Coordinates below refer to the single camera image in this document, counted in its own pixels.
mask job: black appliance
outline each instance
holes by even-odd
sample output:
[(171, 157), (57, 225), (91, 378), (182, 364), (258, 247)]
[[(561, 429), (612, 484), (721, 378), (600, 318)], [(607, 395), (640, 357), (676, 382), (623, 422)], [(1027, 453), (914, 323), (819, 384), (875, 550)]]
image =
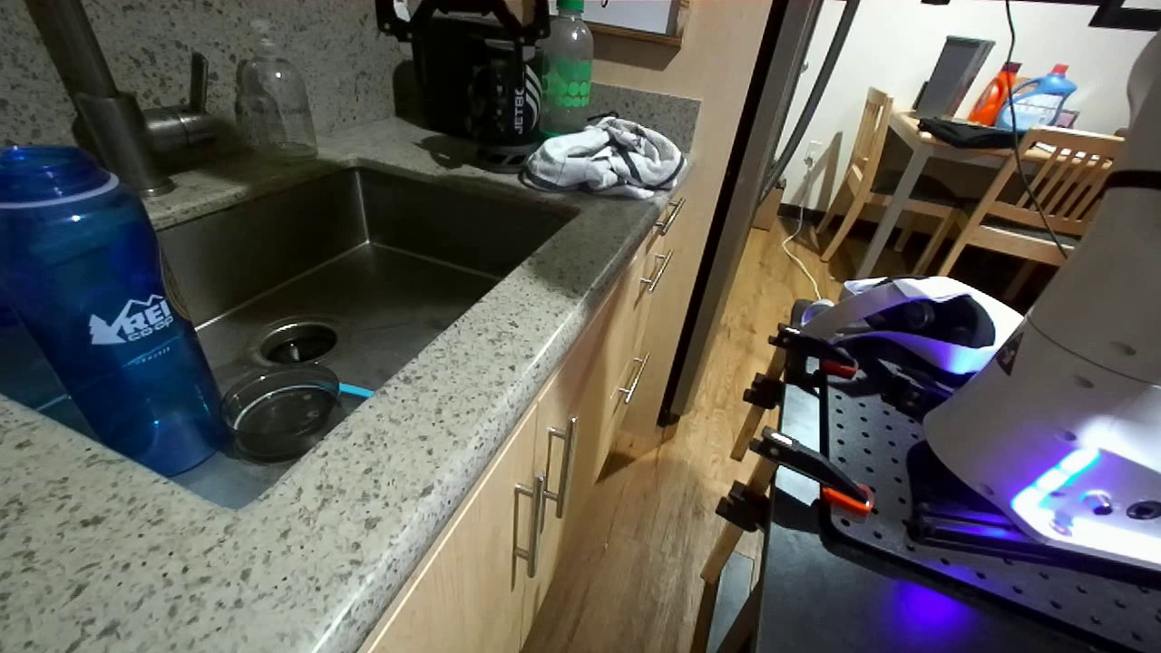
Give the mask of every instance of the black appliance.
[(377, 0), (377, 28), (415, 48), (415, 115), (473, 138), (484, 157), (538, 140), (540, 85), (531, 52), (549, 35), (549, 0), (524, 24), (506, 0), (422, 0), (409, 18)]

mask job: dish towel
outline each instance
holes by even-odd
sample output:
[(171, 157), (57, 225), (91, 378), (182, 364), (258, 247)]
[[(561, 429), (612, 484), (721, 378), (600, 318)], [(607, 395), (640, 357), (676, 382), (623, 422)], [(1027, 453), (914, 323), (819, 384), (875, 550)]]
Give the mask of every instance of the dish towel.
[(670, 138), (623, 115), (604, 115), (584, 132), (549, 138), (526, 158), (526, 176), (538, 186), (644, 201), (676, 187), (683, 170), (685, 152)]

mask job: dining chair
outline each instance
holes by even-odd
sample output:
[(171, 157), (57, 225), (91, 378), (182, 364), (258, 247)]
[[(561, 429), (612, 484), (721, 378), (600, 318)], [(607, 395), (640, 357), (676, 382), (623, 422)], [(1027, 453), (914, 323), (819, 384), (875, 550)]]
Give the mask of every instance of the dining chair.
[(940, 274), (949, 274), (965, 247), (1058, 265), (1080, 244), (1119, 152), (1114, 135), (1027, 132), (960, 225)]
[[(884, 206), (894, 195), (894, 181), (889, 174), (881, 174), (881, 158), (884, 158), (884, 140), (889, 140), (889, 111), (894, 111), (894, 98), (877, 86), (868, 91), (862, 100), (862, 115), (860, 115), (860, 132), (848, 152), (848, 166), (844, 166), (844, 181), (835, 192), (825, 222), (818, 231), (829, 231), (831, 222), (843, 214), (839, 206), (844, 203), (844, 214), (839, 222), (839, 231), (831, 235), (825, 261), (831, 261), (839, 253), (839, 247), (844, 244), (848, 227), (868, 214), (868, 206)], [(902, 214), (923, 214), (931, 216), (935, 227), (930, 235), (930, 247), (923, 249), (917, 265), (931, 261), (935, 249), (943, 247), (954, 214), (960, 210), (954, 192), (947, 192), (940, 181), (931, 176), (917, 176), (914, 186), (917, 192), (907, 195)]]

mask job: kitchen sink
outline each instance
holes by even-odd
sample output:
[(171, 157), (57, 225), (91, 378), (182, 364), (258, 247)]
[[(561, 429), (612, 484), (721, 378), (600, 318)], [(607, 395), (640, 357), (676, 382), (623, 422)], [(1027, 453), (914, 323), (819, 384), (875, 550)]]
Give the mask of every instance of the kitchen sink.
[[(304, 429), (316, 444), (573, 214), (475, 176), (324, 166), (292, 187), (165, 227), (160, 247), (232, 417), (277, 384), (299, 384), (302, 369), (341, 382), (333, 403), (286, 391), (261, 422), (272, 439)], [(179, 484), (241, 509), (293, 466), (258, 450), (237, 439)]]

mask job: wooden floor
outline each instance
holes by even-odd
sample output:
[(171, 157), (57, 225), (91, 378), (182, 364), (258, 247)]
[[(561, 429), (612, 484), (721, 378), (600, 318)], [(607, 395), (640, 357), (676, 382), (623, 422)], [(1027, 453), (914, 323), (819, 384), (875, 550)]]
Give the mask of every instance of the wooden floor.
[[(749, 403), (741, 391), (769, 364), (764, 337), (792, 300), (814, 296), (785, 253), (785, 227), (752, 231), (706, 375), (670, 439), (604, 478), (582, 510), (582, 536), (561, 550), (559, 576), (526, 653), (685, 653), (699, 611), (699, 566), (721, 533), (720, 498), (749, 478), (731, 445)], [(835, 280), (809, 247), (792, 247), (835, 296)]]

